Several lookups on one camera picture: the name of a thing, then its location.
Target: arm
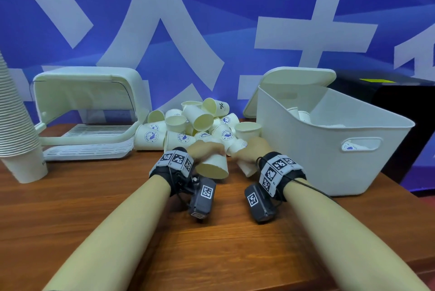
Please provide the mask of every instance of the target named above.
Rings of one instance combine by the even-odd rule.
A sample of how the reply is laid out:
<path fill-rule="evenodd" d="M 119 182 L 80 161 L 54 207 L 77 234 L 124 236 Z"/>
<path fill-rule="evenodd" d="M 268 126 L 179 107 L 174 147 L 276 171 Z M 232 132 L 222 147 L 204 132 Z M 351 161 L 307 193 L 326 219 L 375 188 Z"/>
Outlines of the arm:
<path fill-rule="evenodd" d="M 272 151 L 264 139 L 254 138 L 233 158 L 255 162 Z M 325 195 L 296 182 L 283 193 L 343 291 L 429 290 L 387 244 Z"/>
<path fill-rule="evenodd" d="M 222 144 L 203 141 L 187 151 L 195 162 L 225 154 Z M 126 290 L 170 194 L 169 183 L 153 175 L 80 244 L 43 291 Z"/>

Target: person's left hand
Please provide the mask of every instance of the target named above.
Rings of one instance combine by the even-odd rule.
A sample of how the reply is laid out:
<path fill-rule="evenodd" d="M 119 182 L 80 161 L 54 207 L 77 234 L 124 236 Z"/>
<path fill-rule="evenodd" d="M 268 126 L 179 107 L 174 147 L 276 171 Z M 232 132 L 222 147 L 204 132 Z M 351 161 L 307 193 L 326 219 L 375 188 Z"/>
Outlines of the person's left hand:
<path fill-rule="evenodd" d="M 189 146 L 187 151 L 195 163 L 203 162 L 210 156 L 216 154 L 226 156 L 225 147 L 222 143 L 204 142 L 202 140 L 198 140 Z"/>

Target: wood grain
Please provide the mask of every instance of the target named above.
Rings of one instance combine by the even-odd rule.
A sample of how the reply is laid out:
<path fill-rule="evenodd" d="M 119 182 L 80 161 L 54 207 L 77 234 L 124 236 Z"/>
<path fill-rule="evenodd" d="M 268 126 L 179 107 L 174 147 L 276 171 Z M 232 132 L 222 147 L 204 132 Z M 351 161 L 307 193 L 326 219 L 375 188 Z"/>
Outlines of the wood grain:
<path fill-rule="evenodd" d="M 72 125 L 48 129 L 59 135 Z M 49 163 L 46 178 L 19 184 L 0 167 L 0 290 L 37 291 L 74 249 L 147 180 L 161 152 L 122 160 Z M 172 198 L 129 290 L 330 290 L 313 246 L 284 203 L 274 222 L 256 224 L 247 179 L 229 160 L 213 211 L 193 220 Z M 342 206 L 383 239 L 422 278 L 435 271 L 435 210 L 380 174 Z"/>

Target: forearm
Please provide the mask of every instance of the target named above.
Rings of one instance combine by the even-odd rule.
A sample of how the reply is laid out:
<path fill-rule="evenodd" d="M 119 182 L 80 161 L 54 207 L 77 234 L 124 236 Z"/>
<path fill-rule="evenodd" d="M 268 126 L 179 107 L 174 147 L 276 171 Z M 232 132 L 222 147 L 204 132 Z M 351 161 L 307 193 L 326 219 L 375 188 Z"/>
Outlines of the forearm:
<path fill-rule="evenodd" d="M 427 290 L 392 249 L 328 197 L 296 182 L 285 186 L 284 196 L 344 291 L 358 290 L 350 287 L 355 285 L 371 290 L 364 288 L 373 282 L 367 281 L 367 272 L 373 273 L 373 279 L 386 275 L 397 277 L 402 286 L 406 284 L 406 290 Z"/>
<path fill-rule="evenodd" d="M 152 176 L 84 240 L 44 291 L 126 290 L 170 193 L 164 178 Z"/>

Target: yellow sticker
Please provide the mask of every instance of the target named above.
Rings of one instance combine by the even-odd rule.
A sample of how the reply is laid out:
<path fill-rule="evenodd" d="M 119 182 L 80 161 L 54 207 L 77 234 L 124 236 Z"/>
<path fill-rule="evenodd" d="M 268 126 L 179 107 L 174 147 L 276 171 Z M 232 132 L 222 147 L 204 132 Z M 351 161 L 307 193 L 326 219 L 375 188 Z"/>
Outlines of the yellow sticker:
<path fill-rule="evenodd" d="M 395 81 L 389 81 L 389 80 L 384 80 L 384 79 L 360 79 L 363 81 L 368 81 L 368 82 L 389 82 L 389 83 L 395 83 Z"/>

